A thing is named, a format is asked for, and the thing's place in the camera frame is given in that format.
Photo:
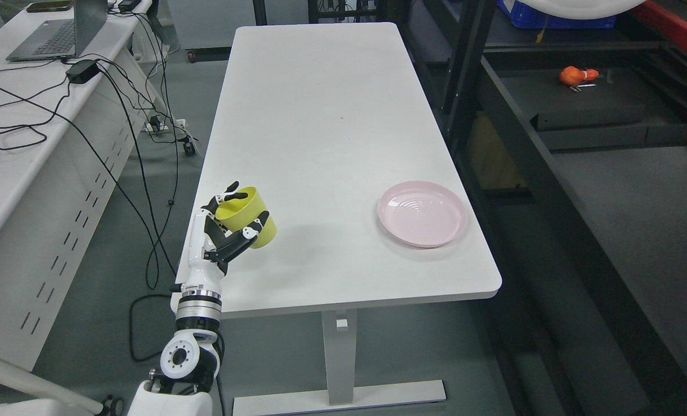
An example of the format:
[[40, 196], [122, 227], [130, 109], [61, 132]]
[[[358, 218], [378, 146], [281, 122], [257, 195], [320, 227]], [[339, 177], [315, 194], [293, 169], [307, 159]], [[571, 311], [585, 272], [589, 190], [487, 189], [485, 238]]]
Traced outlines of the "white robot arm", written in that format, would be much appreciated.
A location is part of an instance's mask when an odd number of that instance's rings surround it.
[[248, 248], [274, 239], [277, 227], [254, 187], [234, 182], [192, 217], [185, 248], [188, 274], [172, 287], [179, 295], [175, 332], [159, 367], [138, 385], [129, 415], [210, 415], [210, 391], [224, 360], [221, 280]]

